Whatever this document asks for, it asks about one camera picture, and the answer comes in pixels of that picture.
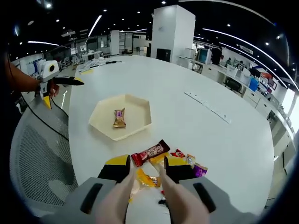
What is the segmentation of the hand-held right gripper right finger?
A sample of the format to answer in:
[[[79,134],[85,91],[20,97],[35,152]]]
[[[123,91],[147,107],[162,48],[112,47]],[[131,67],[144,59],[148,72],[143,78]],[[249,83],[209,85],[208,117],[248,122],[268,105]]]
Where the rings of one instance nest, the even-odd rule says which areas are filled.
[[[173,224],[252,224],[256,215],[235,208],[229,195],[205,177],[204,168],[164,157],[163,190]]]

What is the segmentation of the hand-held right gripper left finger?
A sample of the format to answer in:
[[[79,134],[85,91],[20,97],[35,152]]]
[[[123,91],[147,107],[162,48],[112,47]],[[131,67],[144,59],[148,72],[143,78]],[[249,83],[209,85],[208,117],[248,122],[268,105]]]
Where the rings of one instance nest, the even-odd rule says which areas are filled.
[[[131,194],[130,156],[108,160],[98,177],[78,186],[43,224],[123,224]]]

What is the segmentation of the person's left hand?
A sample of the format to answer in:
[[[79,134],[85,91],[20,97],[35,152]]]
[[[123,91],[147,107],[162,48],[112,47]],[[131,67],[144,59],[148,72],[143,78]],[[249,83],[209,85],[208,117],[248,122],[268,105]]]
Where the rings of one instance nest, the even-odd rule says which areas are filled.
[[[59,86],[55,84],[53,80],[51,80],[49,97],[50,98],[56,97],[58,93],[59,93]]]

